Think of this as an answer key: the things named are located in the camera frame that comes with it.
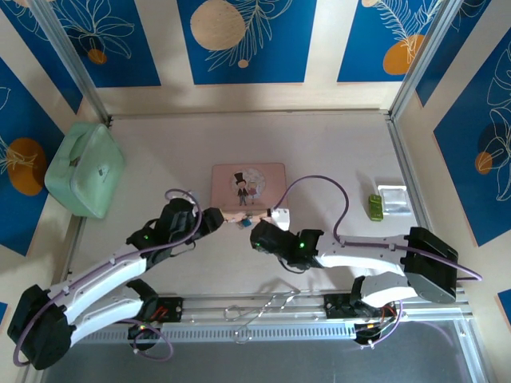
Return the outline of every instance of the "mint green case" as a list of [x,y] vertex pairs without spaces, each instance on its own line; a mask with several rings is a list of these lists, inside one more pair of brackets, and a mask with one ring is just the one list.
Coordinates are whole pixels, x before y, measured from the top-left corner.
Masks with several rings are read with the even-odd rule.
[[106,126],[79,122],[57,150],[45,185],[73,214],[103,218],[124,167],[121,150]]

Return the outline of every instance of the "beige circle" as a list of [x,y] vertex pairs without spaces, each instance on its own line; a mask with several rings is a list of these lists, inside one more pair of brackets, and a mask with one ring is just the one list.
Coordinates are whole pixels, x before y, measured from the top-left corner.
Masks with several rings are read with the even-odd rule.
[[375,6],[380,0],[362,0],[362,5],[365,7]]
[[245,35],[240,12],[224,0],[207,0],[190,19],[193,37],[205,49],[224,50],[237,45]]
[[26,0],[13,0],[14,2],[16,2],[17,4],[19,4],[20,6],[24,6],[25,8],[28,8],[28,4],[26,3]]

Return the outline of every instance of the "white floor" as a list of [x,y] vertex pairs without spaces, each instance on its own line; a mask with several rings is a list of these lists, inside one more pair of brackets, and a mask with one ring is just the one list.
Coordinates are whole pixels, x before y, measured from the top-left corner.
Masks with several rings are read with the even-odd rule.
[[[402,183],[379,113],[202,114],[114,120],[113,135],[127,166],[108,216],[88,219],[73,272],[108,257],[146,221],[157,218],[169,188],[191,189],[209,204],[214,164],[282,162],[287,183],[322,174],[339,181],[351,198],[341,224],[345,235],[407,233],[413,216],[371,222],[366,198],[376,183]],[[304,181],[289,197],[291,230],[331,230],[344,207],[341,193],[321,180]],[[193,252],[169,259],[144,275],[159,293],[232,294],[268,291],[346,290],[366,270],[285,271],[272,255],[250,247],[250,230],[224,224]]]

